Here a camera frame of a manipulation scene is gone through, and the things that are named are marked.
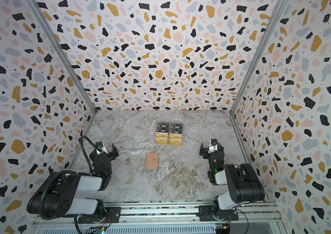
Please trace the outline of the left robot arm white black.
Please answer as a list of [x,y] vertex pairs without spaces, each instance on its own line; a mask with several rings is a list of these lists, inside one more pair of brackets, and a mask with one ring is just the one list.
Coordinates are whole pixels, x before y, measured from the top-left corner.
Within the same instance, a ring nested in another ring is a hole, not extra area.
[[112,175],[112,161],[119,156],[115,145],[108,151],[99,141],[95,150],[87,155],[91,173],[69,170],[52,172],[27,204],[27,212],[43,220],[62,217],[82,217],[92,222],[108,218],[104,202],[100,199],[77,197],[78,192],[103,191]]

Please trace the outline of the pink leather card holder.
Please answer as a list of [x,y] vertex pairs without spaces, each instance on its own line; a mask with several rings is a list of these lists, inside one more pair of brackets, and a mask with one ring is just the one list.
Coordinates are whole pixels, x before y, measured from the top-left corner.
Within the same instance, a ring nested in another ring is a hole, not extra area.
[[146,155],[146,169],[157,169],[159,166],[159,154],[147,153]]

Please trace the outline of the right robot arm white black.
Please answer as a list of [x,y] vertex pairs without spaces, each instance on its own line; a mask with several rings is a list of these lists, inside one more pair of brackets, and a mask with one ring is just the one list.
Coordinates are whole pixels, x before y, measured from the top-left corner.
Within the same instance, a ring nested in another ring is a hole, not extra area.
[[214,198],[212,214],[224,217],[235,208],[263,201],[264,187],[249,163],[226,164],[224,147],[216,138],[211,138],[208,147],[200,146],[200,156],[208,160],[207,176],[215,186],[226,185],[228,191]]

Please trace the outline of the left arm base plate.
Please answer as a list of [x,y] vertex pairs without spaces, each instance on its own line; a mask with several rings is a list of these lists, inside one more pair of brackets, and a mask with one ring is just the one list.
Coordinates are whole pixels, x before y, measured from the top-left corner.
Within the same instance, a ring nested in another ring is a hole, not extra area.
[[93,214],[83,214],[78,218],[78,224],[113,224],[118,223],[121,216],[121,207],[99,208]]

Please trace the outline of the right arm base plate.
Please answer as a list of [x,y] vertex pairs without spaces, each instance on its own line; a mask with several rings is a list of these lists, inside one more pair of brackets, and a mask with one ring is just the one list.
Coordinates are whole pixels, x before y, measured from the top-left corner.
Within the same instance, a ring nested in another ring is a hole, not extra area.
[[198,207],[197,216],[200,221],[238,221],[239,217],[235,210],[221,210],[214,205],[201,205]]

